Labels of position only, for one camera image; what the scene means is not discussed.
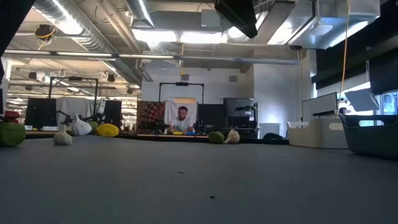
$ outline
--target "white t-shirt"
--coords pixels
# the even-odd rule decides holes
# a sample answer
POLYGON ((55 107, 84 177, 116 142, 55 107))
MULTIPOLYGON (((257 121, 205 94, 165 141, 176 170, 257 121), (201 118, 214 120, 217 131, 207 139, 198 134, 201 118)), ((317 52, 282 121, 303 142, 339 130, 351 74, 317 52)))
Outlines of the white t-shirt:
POLYGON ((182 131, 182 132, 187 132, 188 127, 192 126, 188 118, 185 118, 185 120, 183 121, 180 121, 179 118, 174 118, 173 120, 170 121, 170 124, 174 127, 174 131, 182 131))

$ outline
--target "yellow bean bag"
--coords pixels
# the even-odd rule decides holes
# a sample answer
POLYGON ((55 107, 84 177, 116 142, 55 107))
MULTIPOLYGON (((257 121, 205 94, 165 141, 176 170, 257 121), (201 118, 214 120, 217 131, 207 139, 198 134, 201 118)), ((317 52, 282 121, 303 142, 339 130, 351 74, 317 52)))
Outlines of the yellow bean bag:
POLYGON ((104 137, 115 137, 119 134, 119 128, 113 124, 101 124, 97 128, 97 133, 104 137))

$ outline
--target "white storage bin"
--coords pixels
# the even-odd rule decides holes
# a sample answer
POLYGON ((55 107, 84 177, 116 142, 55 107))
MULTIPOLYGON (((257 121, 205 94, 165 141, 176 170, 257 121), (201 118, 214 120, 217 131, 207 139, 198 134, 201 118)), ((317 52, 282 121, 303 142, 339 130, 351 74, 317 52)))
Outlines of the white storage bin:
POLYGON ((319 149, 347 149, 343 124, 339 118, 312 118, 308 122, 288 122, 291 145, 319 149))

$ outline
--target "man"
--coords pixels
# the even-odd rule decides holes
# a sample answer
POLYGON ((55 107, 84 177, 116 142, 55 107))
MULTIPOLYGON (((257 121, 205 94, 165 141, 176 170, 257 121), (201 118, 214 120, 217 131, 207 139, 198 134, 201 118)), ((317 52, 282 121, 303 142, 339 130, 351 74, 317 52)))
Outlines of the man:
POLYGON ((178 109, 178 117, 174 118, 169 123, 169 133, 173 131, 181 131, 186 134, 188 131, 193 131, 193 126, 190 120, 187 118, 188 108, 181 106, 178 109))

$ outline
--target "ceiling vent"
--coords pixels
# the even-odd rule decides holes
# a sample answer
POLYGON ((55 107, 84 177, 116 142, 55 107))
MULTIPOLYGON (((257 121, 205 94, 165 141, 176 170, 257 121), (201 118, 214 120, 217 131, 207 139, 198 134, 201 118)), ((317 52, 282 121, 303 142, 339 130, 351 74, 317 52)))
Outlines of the ceiling vent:
POLYGON ((181 75, 181 81, 189 81, 189 74, 181 75))
POLYGON ((238 82, 238 76, 237 75, 230 75, 229 76, 229 82, 238 82))

